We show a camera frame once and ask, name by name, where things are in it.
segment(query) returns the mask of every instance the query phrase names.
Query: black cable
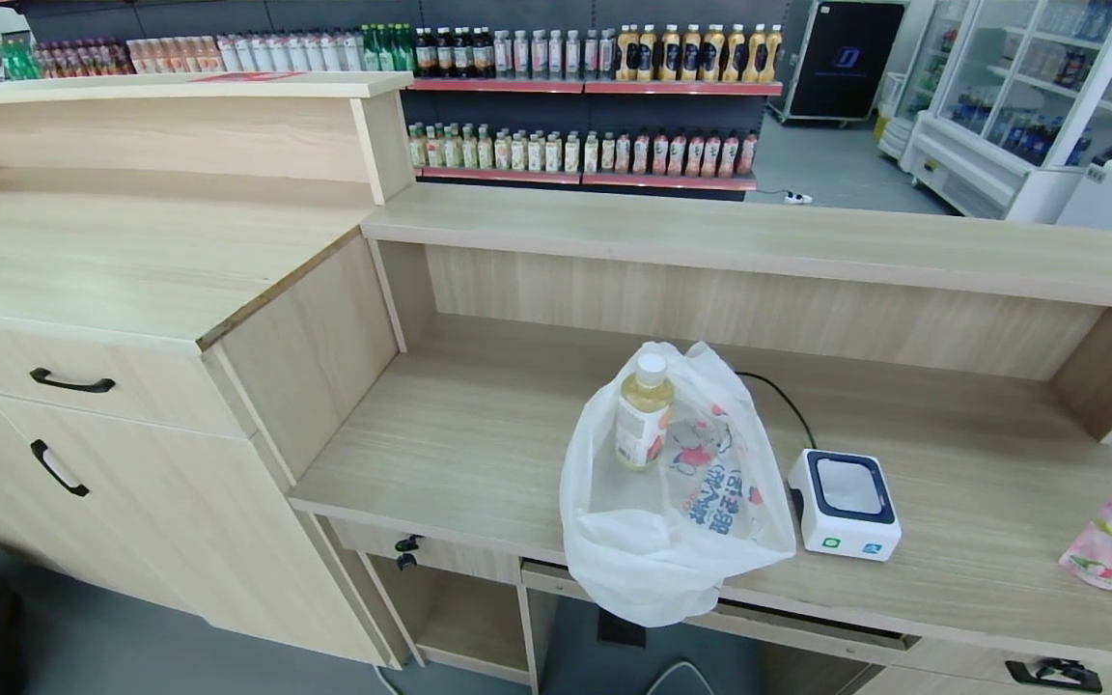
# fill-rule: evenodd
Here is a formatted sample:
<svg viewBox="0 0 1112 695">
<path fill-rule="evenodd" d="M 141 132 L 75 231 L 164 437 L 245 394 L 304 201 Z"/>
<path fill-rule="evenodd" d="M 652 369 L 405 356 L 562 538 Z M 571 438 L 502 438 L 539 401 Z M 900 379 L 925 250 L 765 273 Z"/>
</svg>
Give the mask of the black cable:
<svg viewBox="0 0 1112 695">
<path fill-rule="evenodd" d="M 784 399 L 785 404 L 787 404 L 790 406 L 790 408 L 792 408 L 792 413 L 794 413 L 795 417 L 797 417 L 797 419 L 801 421 L 801 427 L 804 427 L 804 435 L 806 435 L 808 437 L 808 447 L 811 449 L 816 449 L 817 448 L 817 440 L 815 438 L 813 438 L 813 430 L 808 429 L 808 423 L 804 421 L 804 415 L 801 414 L 801 408 L 797 408 L 797 406 L 795 406 L 795 404 L 792 401 L 792 399 L 790 399 L 786 396 L 786 393 L 784 393 L 784 390 L 782 390 L 782 388 L 780 388 L 780 386 L 777 384 L 773 383 L 771 379 L 766 378 L 763 375 L 758 375 L 758 374 L 754 374 L 754 373 L 736 373 L 736 375 L 737 376 L 747 376 L 749 378 L 757 379 L 757 381 L 767 383 L 768 386 L 772 387 L 780 395 L 780 398 Z"/>
</svg>

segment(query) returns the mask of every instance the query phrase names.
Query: black drawer handle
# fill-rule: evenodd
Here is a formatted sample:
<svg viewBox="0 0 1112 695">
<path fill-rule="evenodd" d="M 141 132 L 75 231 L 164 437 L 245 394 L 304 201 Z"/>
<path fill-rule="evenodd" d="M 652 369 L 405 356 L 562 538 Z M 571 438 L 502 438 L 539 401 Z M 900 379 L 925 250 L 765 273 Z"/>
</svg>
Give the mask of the black drawer handle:
<svg viewBox="0 0 1112 695">
<path fill-rule="evenodd" d="M 69 388 L 72 391 L 85 391 L 85 393 L 106 393 L 113 388 L 112 378 L 99 378 L 92 384 L 63 384 L 61 381 L 50 381 L 49 375 L 52 375 L 52 370 L 46 368 L 32 369 L 28 373 L 33 381 L 37 384 L 44 384 L 46 386 L 56 386 L 58 388 Z"/>
<path fill-rule="evenodd" d="M 89 488 L 85 487 L 83 485 L 76 485 L 76 487 L 67 485 L 67 480 L 59 478 L 57 471 L 54 471 L 52 467 L 49 467 L 49 464 L 46 463 L 46 450 L 49 449 L 49 446 L 47 446 L 44 441 L 40 439 L 33 439 L 32 444 L 28 446 L 30 446 L 30 448 L 32 449 L 32 457 L 37 458 L 37 461 L 40 463 L 40 466 L 42 466 L 43 469 L 46 469 L 46 471 L 48 471 L 50 476 L 53 476 L 53 479 L 58 480 L 58 485 L 62 485 L 62 488 L 67 489 L 68 493 L 75 494 L 76 497 L 83 497 L 86 494 L 89 493 Z"/>
<path fill-rule="evenodd" d="M 1054 687 L 1059 691 L 1104 692 L 1101 677 L 1084 664 L 1070 659 L 1041 659 L 1029 667 L 1023 662 L 1006 662 L 1015 683 Z"/>
</svg>

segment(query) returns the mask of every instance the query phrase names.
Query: white plastic bag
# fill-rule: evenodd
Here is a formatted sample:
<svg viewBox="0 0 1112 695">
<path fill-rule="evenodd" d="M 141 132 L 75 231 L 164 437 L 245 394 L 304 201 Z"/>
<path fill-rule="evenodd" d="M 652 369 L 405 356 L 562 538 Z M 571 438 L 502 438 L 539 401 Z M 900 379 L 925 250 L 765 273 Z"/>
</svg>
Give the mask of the white plastic bag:
<svg viewBox="0 0 1112 695">
<path fill-rule="evenodd" d="M 652 470 L 613 451 L 620 385 L 637 356 L 667 361 L 676 404 Z M 741 378 L 705 342 L 648 342 L 587 401 L 560 471 L 569 574 L 599 606 L 644 627 L 711 610 L 727 577 L 795 554 L 784 478 Z"/>
</svg>

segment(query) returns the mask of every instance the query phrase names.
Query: white device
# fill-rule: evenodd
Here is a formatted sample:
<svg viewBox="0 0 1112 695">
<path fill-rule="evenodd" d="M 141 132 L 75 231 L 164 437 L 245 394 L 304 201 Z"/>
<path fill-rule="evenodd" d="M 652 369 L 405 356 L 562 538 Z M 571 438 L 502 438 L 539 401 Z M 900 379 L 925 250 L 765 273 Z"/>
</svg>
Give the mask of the white device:
<svg viewBox="0 0 1112 695">
<path fill-rule="evenodd" d="M 900 546 L 900 517 L 877 458 L 805 449 L 786 483 L 804 549 L 886 562 Z"/>
</svg>

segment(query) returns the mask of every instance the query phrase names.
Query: glass door fridge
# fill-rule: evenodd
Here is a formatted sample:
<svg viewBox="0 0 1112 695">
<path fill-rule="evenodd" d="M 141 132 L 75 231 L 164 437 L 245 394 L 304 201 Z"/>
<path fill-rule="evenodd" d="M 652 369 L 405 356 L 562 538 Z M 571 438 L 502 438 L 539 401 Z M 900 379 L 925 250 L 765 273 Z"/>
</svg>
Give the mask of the glass door fridge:
<svg viewBox="0 0 1112 695">
<path fill-rule="evenodd" d="M 980 0 L 900 159 L 965 216 L 1054 221 L 1112 145 L 1112 0 Z"/>
<path fill-rule="evenodd" d="M 912 136 L 912 123 L 917 113 L 932 105 L 939 90 L 941 76 L 959 39 L 959 27 L 970 0 L 939 0 L 921 37 L 917 52 L 912 57 L 903 91 L 896 102 L 895 113 L 886 123 L 877 147 L 882 152 L 898 159 Z"/>
</svg>

